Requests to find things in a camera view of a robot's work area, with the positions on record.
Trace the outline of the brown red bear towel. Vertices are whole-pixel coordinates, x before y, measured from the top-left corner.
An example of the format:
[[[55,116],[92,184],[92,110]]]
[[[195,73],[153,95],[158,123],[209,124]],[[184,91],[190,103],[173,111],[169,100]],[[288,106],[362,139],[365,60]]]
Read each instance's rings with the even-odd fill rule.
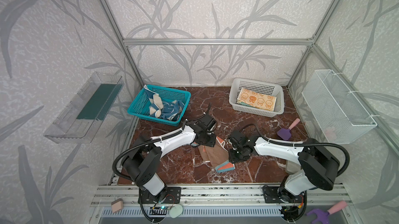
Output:
[[[229,152],[225,149],[225,140],[216,137],[214,147],[199,145],[196,142],[192,144],[198,147],[199,153],[205,163],[208,163],[217,173],[232,171],[235,165],[229,161]]]

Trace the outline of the teal plastic basket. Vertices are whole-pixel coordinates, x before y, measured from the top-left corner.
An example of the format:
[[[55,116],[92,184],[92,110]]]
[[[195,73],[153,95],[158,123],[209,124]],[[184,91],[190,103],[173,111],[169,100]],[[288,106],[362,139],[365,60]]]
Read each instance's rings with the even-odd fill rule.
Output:
[[[145,85],[127,113],[142,120],[178,126],[190,98],[191,93],[188,91]]]

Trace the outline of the white plastic basket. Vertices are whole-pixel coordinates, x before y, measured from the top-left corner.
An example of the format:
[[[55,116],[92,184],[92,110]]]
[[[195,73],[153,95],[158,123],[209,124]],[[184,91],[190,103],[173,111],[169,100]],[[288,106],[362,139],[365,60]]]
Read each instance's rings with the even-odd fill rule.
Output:
[[[230,90],[229,103],[236,111],[275,117],[284,113],[284,92],[280,85],[235,78]]]

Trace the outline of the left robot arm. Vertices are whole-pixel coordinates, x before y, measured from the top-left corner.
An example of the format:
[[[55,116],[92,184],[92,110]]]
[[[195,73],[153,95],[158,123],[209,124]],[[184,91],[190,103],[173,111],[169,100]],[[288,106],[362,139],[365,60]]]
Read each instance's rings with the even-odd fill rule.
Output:
[[[216,144],[214,132],[217,121],[209,114],[204,114],[193,121],[160,136],[141,136],[135,145],[119,154],[112,163],[115,175],[133,182],[140,189],[158,196],[166,191],[167,186],[157,175],[161,158],[182,146],[208,146]]]

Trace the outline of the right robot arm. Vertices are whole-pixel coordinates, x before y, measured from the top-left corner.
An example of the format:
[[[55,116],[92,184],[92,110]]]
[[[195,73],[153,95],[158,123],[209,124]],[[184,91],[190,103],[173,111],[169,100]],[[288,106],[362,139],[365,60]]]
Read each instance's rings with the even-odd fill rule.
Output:
[[[297,196],[310,189],[319,188],[331,191],[337,177],[342,175],[350,164],[350,154],[346,148],[334,143],[320,143],[309,138],[304,142],[276,140],[262,135],[256,124],[256,135],[247,137],[243,130],[233,131],[227,138],[232,145],[229,161],[232,164],[249,160],[252,155],[276,157],[293,162],[301,169],[287,176],[281,183],[278,193],[283,196]]]

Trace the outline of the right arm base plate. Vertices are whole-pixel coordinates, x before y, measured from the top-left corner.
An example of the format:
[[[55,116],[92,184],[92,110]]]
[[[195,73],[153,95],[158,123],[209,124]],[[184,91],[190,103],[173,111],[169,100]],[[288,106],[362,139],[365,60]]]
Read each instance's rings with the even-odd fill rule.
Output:
[[[279,186],[268,186],[262,187],[262,193],[264,196],[265,203],[274,204],[300,204],[303,202],[305,192],[300,193],[297,196],[289,193],[286,190],[281,190]]]

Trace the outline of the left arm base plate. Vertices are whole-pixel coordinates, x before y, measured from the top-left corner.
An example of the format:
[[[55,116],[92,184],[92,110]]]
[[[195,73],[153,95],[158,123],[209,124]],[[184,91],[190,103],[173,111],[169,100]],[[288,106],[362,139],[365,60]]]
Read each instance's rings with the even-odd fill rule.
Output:
[[[181,187],[166,187],[154,196],[148,190],[139,188],[140,202],[142,204],[178,204],[180,203],[181,190]]]

